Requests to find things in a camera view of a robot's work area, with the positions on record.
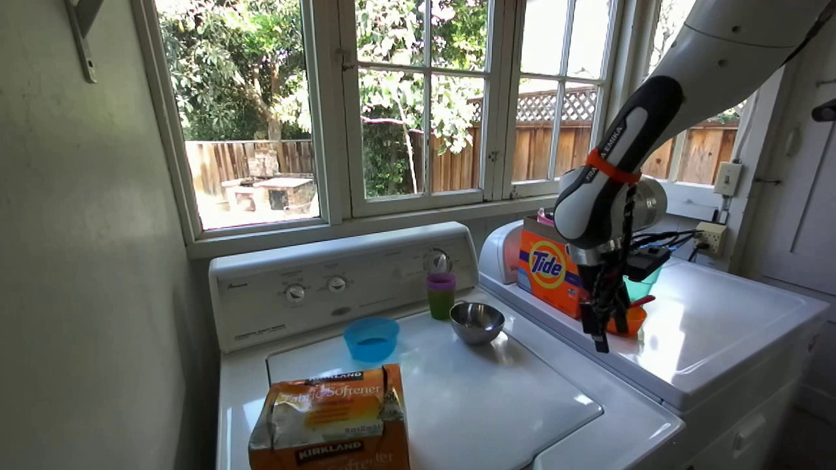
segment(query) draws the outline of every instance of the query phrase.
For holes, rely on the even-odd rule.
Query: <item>metal bowl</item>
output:
[[[503,323],[503,316],[485,303],[457,303],[450,308],[450,323],[468,343],[491,342]]]

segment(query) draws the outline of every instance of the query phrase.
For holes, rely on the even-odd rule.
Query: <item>control panel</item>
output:
[[[450,263],[457,290],[474,286],[465,225],[422,225],[209,263],[209,293],[225,351],[426,303],[426,273]]]

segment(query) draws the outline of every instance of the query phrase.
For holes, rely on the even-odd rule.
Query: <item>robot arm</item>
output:
[[[674,132],[741,101],[825,22],[832,0],[697,0],[653,76],[626,99],[579,169],[561,176],[554,225],[587,290],[586,328],[619,294],[638,169]]]

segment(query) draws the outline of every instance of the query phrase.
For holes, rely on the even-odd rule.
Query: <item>white wall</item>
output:
[[[80,78],[63,0],[0,1],[0,467],[211,464],[215,338],[127,0]]]

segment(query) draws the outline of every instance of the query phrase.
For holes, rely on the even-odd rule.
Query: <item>white appliance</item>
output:
[[[460,300],[503,330],[460,342],[426,308],[426,261],[446,252]],[[404,380],[412,467],[668,467],[681,420],[477,286],[468,227],[446,222],[215,257],[222,347],[216,467],[247,467],[269,380],[367,367],[343,343],[361,316],[399,321],[387,363]]]
[[[825,303],[687,261],[666,261],[640,338],[593,349],[570,316],[514,285],[519,222],[481,249],[481,286],[683,420],[677,467],[763,467],[811,355]]]

